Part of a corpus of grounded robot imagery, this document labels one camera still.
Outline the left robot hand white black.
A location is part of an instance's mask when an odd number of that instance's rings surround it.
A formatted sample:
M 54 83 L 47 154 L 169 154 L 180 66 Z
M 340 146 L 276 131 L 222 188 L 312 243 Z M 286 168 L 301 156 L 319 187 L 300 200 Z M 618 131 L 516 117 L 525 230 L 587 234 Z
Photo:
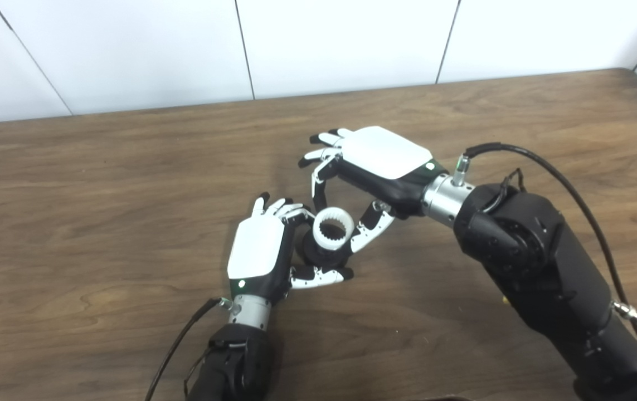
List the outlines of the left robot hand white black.
M 234 300 L 259 297 L 271 305 L 292 289 L 322 287 L 354 278 L 347 267 L 350 218 L 336 208 L 313 213 L 292 198 L 271 200 L 263 192 L 239 223 L 227 262 Z

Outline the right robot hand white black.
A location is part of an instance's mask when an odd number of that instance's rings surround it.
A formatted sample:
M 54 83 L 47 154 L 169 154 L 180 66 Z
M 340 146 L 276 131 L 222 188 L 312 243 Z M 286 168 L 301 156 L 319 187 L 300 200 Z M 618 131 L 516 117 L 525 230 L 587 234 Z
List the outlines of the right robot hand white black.
M 395 218 L 423 217 L 428 185 L 446 172 L 430 150 L 377 125 L 332 129 L 311 135 L 309 142 L 323 147 L 305 153 L 298 167 L 317 164 L 312 172 L 312 199 L 317 211 L 328 207 L 325 188 L 333 178 L 374 197 L 352 231 L 350 254 L 380 236 Z

